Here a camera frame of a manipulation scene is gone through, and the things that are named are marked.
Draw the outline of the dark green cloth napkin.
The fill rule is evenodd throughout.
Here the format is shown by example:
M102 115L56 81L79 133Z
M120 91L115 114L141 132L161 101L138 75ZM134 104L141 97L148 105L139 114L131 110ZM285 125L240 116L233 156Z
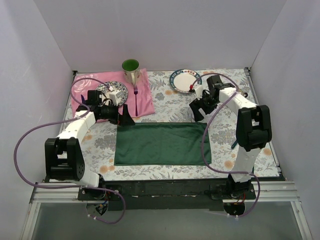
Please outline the dark green cloth napkin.
M208 164L212 152L207 124L201 122L139 122L119 126L116 134L116 166L203 166L201 147Z

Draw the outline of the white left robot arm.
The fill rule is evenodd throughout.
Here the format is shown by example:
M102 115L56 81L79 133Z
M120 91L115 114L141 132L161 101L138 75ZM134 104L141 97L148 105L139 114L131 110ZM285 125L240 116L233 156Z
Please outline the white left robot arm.
M106 187L100 183L100 175L89 170L81 150L81 142L88 130L98 120L107 120L117 126L133 126L128 105L122 105L122 113L114 100L99 90L89 90L87 99L81 98L75 112L75 120L55 138L45 141L45 169L50 180L72 182L89 188L95 200L106 196Z

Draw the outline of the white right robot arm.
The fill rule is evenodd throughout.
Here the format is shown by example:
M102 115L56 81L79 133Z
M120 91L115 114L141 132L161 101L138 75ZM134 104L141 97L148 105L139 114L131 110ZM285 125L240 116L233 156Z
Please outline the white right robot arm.
M255 176L257 156L272 139L269 107L249 101L239 92L234 81L223 83L222 76L221 73L209 73L206 80L208 89L196 81L189 87L189 92L196 94L196 99L189 105L196 122L204 119L200 110L206 115L216 115L223 107L228 107L237 117L235 136L238 152L234 166L227 172L225 183L209 190L209 194L217 200L237 199L254 191L251 179Z

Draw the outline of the purple blue knife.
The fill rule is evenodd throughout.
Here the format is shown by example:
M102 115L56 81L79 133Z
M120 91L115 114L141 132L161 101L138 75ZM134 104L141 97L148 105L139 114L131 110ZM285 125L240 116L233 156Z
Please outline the purple blue knife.
M82 104L83 106L86 106L86 105L87 105L87 102L86 102L85 97L84 97L83 95L81 95L81 104Z

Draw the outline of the pink cloth placemat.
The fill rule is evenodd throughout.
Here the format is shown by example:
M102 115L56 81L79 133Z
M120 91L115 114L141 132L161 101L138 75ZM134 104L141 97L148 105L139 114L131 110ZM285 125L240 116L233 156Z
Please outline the pink cloth placemat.
M151 115L155 113L155 108L153 104L153 98L149 85L149 78L147 75L147 70L142 68L140 70L142 76L140 81L136 84L138 89L137 94L137 109L138 115L135 114L135 95L133 85L128 83L125 80L125 75L123 71L114 71L114 72L97 72L97 73L88 73L82 74L75 77L76 80L85 78L85 80L79 81L74 84L72 87L72 94L74 97L81 101L81 95L85 98L87 97L88 90L95 90L100 83L90 80L89 78L97 79L101 82L111 82L116 81L123 83L128 89L128 98L126 104L128 106L128 111L131 117L140 118L143 116Z

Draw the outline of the blue floral patterned plate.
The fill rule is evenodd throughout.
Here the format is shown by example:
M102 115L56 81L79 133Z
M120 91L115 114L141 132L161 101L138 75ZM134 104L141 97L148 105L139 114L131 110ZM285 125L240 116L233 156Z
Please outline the blue floral patterned plate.
M101 91L102 102L105 105L113 104L120 107L127 101L129 96L127 87L119 81L100 84L96 90Z

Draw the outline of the white plate blue lettered rim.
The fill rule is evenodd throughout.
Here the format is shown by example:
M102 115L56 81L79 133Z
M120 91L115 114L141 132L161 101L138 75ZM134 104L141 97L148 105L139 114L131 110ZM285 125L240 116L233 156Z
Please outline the white plate blue lettered rim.
M169 84L173 90L180 94L189 95L190 86L200 78L200 75L191 69L179 69L174 71L169 77Z

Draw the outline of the purple metallic fork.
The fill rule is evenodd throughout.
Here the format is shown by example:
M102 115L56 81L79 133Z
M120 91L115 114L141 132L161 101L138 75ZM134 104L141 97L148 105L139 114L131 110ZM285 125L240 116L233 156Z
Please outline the purple metallic fork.
M133 86L133 92L135 95L135 116L138 116L138 100L137 100L137 95L138 95L138 87L136 85Z

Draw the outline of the green interior ceramic mug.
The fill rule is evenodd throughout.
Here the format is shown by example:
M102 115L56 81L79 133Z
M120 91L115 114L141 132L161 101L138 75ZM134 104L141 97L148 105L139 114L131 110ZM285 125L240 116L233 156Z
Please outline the green interior ceramic mug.
M127 59L121 66L125 80L135 86L142 77L139 62L136 59Z

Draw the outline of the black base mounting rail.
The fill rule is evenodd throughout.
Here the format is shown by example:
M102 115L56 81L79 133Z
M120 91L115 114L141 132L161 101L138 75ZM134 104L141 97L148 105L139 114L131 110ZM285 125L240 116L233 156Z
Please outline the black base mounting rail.
M77 199L87 203L106 202L109 211L126 210L223 210L223 201L241 203L255 200L258 196L256 181L251 182L253 192L242 197L214 199L209 191L227 178L180 179L180 180L123 180L101 181L100 185L110 191L79 190Z

